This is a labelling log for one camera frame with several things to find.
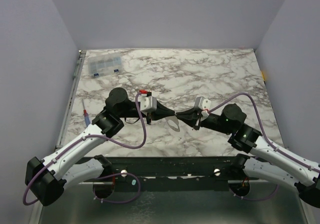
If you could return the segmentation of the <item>silver metal bottle opener keychain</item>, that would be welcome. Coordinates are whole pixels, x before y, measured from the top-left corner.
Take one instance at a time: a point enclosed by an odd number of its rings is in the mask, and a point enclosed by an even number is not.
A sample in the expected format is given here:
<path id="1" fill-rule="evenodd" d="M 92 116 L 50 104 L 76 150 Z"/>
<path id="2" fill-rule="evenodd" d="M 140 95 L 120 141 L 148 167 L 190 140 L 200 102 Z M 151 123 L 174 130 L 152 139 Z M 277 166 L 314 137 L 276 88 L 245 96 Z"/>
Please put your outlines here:
<path id="1" fill-rule="evenodd" d="M 180 132 L 179 121 L 176 116 L 166 117 L 168 126 L 175 132 Z"/>

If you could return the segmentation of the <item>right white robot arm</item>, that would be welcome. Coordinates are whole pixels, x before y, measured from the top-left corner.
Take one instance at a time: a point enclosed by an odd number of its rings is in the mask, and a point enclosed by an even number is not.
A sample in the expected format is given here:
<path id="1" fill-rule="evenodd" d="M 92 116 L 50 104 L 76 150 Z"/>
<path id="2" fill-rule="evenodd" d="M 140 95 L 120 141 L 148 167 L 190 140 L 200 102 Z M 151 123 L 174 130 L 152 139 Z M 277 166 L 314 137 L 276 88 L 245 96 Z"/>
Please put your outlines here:
<path id="1" fill-rule="evenodd" d="M 230 175 L 273 182 L 287 187 L 305 203 L 320 206 L 320 165 L 271 142 L 260 131 L 245 124 L 246 114 L 236 104 L 228 104 L 220 115 L 194 107 L 176 113 L 178 120 L 198 130 L 207 128 L 230 135 L 228 142 L 238 154 L 230 166 Z"/>

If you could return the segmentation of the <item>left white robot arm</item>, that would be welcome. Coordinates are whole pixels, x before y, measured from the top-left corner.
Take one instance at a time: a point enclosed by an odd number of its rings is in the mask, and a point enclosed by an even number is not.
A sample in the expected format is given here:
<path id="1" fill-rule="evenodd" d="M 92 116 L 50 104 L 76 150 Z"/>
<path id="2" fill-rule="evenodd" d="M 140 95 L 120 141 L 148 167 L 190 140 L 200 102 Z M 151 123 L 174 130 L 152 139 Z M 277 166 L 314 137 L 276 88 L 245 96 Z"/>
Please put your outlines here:
<path id="1" fill-rule="evenodd" d="M 43 206 L 54 203 L 64 192 L 68 181 L 67 171 L 75 165 L 89 151 L 105 141 L 112 142 L 128 149 L 139 149 L 147 138 L 143 137 L 141 144 L 132 146 L 113 139 L 123 127 L 122 118 L 137 118 L 142 125 L 143 135 L 147 134 L 146 124 L 151 120 L 174 116 L 175 112 L 160 104 L 152 93 L 141 90 L 130 101 L 123 88 L 114 88 L 105 100 L 105 106 L 92 122 L 72 142 L 54 153 L 39 159 L 33 157 L 27 163 L 25 184 L 26 190 L 22 202 L 29 206 L 34 202 L 27 202 L 28 192 L 36 196 L 36 200 Z"/>

